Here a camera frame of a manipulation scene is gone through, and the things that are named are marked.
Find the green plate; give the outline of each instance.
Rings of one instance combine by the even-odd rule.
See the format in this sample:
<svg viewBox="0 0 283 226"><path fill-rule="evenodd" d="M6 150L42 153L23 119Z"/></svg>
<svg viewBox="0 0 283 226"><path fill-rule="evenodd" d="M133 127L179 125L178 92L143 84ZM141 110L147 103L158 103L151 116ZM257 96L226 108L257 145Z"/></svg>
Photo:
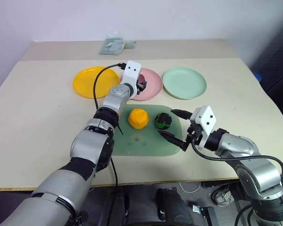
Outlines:
<svg viewBox="0 0 283 226"><path fill-rule="evenodd" d="M207 89L204 77L197 71L186 67L168 70L162 80L169 94L183 100L199 97Z"/></svg>
<svg viewBox="0 0 283 226"><path fill-rule="evenodd" d="M149 116L149 123L143 129L133 129L128 123L128 117L134 108L144 109ZM158 113L167 113L172 117L171 126L165 131L173 133L182 139L183 133L178 117L171 112L171 108L163 105L127 105L119 120L119 126L123 132L121 135L118 128L115 129L113 139L115 141L112 155L119 156L170 156L180 149L167 142L158 132L154 125Z"/></svg>

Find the yellow plate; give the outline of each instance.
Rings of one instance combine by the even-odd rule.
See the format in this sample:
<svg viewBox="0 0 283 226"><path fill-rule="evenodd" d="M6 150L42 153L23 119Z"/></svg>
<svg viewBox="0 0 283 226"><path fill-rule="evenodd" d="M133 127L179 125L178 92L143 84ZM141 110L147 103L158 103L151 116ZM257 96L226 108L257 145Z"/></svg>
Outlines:
<svg viewBox="0 0 283 226"><path fill-rule="evenodd" d="M80 71L74 79L73 86L78 95L93 98L93 84L98 73L104 69L102 66L90 67ZM105 70L96 83L96 97L104 97L109 89L119 83L117 74L111 70Z"/></svg>

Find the white wall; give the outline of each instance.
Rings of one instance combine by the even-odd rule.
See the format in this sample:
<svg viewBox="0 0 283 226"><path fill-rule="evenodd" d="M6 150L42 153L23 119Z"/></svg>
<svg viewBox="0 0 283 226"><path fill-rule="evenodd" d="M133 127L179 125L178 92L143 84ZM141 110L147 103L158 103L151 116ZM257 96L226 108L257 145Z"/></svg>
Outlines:
<svg viewBox="0 0 283 226"><path fill-rule="evenodd" d="M32 40L226 39L251 65L283 25L283 0L0 0L0 85Z"/></svg>

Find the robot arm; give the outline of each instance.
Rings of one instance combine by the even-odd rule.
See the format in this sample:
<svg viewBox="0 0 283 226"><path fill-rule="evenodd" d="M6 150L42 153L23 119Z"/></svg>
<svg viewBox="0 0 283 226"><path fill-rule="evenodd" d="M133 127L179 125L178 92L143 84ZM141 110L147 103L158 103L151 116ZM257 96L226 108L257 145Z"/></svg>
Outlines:
<svg viewBox="0 0 283 226"><path fill-rule="evenodd" d="M233 161L226 162L235 170L246 194L250 197L259 225L283 225L283 186L278 170L265 158L239 159L259 156L255 143L246 137L229 134L224 129L212 132L216 118L210 106L196 108L194 113L182 110L172 112L191 122L186 141L181 141L162 130L159 133L184 151L192 144L194 149L195 145L198 145L199 149L214 151L220 157L211 159L232 159Z"/></svg>
<svg viewBox="0 0 283 226"><path fill-rule="evenodd" d="M77 217L96 172L108 166L113 134L128 99L146 83L138 84L141 65L128 61L122 84L112 87L94 117L76 136L70 162L49 175L1 226L63 226Z"/></svg>

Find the shoe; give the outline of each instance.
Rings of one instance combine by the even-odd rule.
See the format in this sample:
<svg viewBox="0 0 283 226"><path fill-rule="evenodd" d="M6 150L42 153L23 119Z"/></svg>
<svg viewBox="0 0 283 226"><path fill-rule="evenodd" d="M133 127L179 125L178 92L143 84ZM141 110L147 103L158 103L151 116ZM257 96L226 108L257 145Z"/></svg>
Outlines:
<svg viewBox="0 0 283 226"><path fill-rule="evenodd" d="M229 186L215 190L211 195L212 201L220 207L228 206L231 202L235 201Z"/></svg>

